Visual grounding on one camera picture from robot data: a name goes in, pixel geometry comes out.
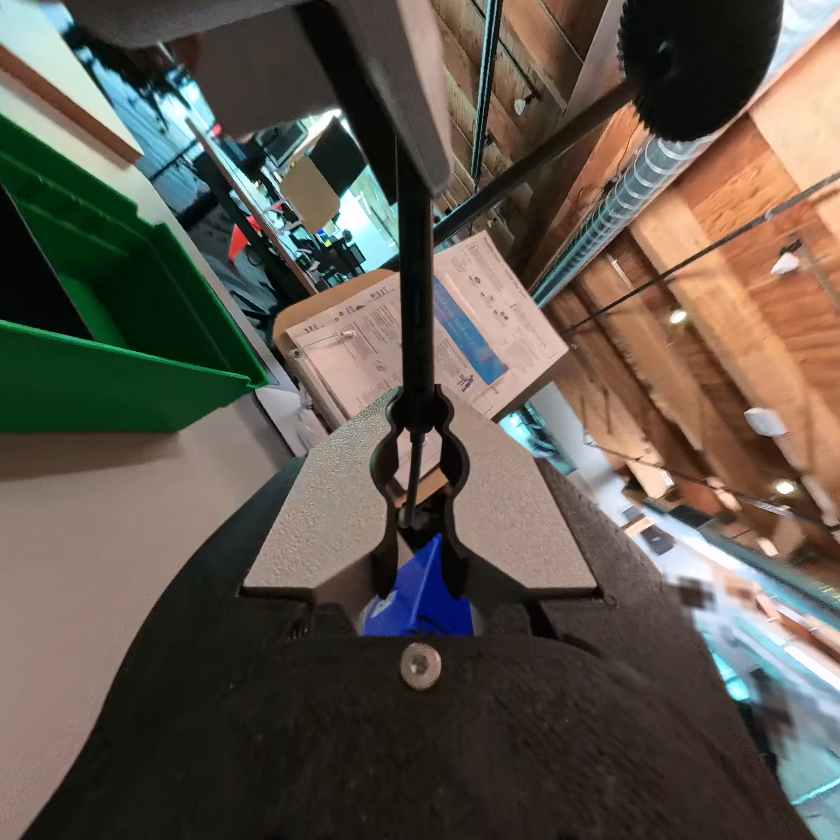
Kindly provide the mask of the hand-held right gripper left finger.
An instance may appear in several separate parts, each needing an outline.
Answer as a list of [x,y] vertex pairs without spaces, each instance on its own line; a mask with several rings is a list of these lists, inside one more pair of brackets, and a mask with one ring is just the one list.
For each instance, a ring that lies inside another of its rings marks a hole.
[[301,601],[385,599],[398,568],[400,387],[378,397],[306,457],[248,571],[243,593]]

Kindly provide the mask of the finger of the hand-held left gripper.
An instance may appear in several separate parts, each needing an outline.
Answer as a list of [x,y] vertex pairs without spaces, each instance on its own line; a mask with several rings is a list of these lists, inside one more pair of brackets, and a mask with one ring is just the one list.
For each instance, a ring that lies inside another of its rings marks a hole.
[[111,46],[183,47],[214,116],[255,132],[373,101],[375,39],[395,2],[76,1],[79,26]]
[[406,155],[430,196],[453,175],[437,16],[425,1],[300,2],[298,20],[387,196]]

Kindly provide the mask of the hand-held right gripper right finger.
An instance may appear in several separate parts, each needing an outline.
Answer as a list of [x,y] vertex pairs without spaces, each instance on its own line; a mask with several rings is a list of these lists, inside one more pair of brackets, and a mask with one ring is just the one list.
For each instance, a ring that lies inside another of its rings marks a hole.
[[439,469],[450,486],[441,564],[454,598],[571,599],[599,584],[536,460],[436,386]]

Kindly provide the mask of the blue plastic bin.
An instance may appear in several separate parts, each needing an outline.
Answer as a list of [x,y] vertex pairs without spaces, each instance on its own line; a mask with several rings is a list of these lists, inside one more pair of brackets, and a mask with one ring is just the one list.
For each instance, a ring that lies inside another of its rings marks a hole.
[[398,569],[388,596],[375,597],[360,614],[359,635],[474,636],[471,604],[465,597],[455,599],[445,584],[442,544],[443,536],[434,536]]

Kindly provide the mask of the brown cardboard box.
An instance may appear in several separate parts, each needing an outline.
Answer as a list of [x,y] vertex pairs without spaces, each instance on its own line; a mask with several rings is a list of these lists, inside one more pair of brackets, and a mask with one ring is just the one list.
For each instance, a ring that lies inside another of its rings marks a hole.
[[332,118],[314,143],[296,153],[280,180],[280,194],[310,235],[340,214],[340,199],[368,166],[342,121]]

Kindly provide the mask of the instruction sheet stand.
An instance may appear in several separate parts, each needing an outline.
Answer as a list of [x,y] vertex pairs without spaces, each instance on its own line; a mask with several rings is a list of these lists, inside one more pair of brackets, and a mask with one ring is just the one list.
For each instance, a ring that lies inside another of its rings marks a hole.
[[[435,381],[539,458],[560,461],[544,422],[523,409],[557,375],[567,344],[486,233],[434,256]],[[400,278],[375,269],[289,307],[272,337],[342,419],[403,384]]]

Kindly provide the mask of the green plastic bin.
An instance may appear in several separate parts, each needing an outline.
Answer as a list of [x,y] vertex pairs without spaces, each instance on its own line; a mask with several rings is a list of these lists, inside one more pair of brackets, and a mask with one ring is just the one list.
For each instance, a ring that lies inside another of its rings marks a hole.
[[172,230],[2,118],[1,429],[171,433],[268,384]]

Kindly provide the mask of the black pole with ribbed disc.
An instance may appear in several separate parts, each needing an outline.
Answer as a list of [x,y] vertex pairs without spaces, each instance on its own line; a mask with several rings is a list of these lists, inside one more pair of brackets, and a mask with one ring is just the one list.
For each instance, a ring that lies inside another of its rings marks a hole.
[[760,88],[779,44],[781,1],[628,1],[616,33],[620,82],[434,227],[434,244],[467,228],[545,165],[632,103],[660,139],[721,129]]

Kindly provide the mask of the silver ceiling duct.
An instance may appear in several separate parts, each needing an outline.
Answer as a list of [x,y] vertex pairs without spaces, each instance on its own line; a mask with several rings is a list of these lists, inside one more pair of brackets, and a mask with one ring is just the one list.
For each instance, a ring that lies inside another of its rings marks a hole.
[[717,129],[685,142],[649,136],[549,264],[532,293],[537,306],[545,308],[722,133],[723,129]]

